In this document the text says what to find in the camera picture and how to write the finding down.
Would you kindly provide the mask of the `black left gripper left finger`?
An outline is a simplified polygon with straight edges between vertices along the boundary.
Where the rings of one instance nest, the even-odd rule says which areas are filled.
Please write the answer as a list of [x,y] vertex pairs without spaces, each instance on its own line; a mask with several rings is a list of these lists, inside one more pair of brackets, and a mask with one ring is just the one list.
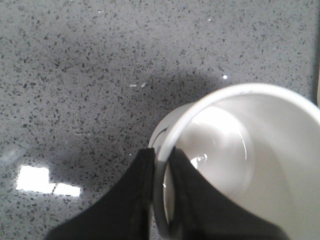
[[155,150],[140,149],[119,181],[95,204],[52,229],[47,240],[147,240]]

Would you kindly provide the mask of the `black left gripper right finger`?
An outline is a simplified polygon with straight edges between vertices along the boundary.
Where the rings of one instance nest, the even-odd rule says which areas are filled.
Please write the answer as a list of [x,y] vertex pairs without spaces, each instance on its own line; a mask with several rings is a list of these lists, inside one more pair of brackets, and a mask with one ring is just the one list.
[[213,187],[173,148],[168,158],[174,188],[173,240],[287,240],[276,224],[240,207]]

